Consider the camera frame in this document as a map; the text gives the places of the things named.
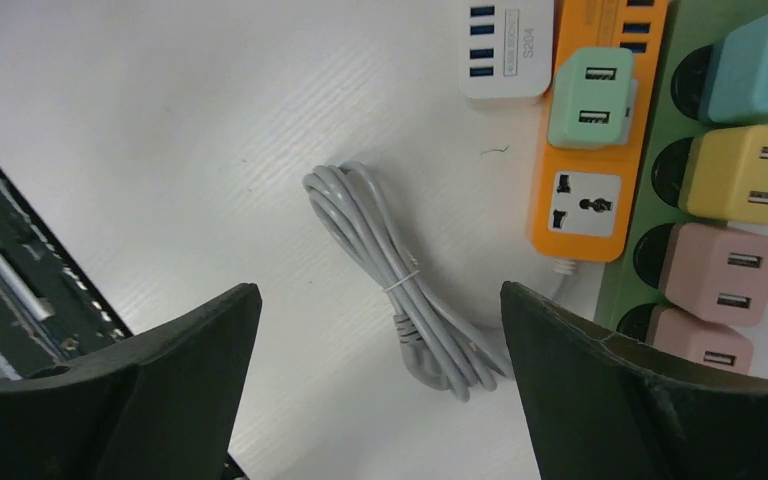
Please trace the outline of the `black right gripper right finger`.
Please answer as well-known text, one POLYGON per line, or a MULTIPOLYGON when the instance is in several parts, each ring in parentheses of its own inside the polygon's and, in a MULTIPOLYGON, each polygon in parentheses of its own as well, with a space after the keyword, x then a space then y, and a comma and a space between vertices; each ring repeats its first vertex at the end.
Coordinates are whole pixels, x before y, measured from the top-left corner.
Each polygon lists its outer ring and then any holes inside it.
POLYGON ((768 479, 768 379, 702 366, 516 282, 504 335, 545 479, 768 479))

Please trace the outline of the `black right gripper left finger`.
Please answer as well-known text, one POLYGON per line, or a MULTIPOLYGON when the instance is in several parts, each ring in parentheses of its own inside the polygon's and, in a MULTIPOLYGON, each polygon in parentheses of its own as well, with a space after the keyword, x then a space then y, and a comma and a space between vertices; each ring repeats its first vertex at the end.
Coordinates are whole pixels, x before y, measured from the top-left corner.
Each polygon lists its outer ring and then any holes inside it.
POLYGON ((23 380, 0 380, 0 479, 223 479, 262 299, 240 284, 23 380))

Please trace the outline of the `white power strip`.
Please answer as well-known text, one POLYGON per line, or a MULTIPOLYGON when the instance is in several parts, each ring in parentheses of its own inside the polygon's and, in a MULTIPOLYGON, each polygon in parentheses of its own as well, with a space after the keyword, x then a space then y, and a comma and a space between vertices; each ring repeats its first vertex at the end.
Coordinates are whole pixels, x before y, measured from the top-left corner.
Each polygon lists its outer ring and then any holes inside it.
POLYGON ((552 81, 555 12, 545 0, 460 2, 462 94, 480 104, 538 102, 552 81))

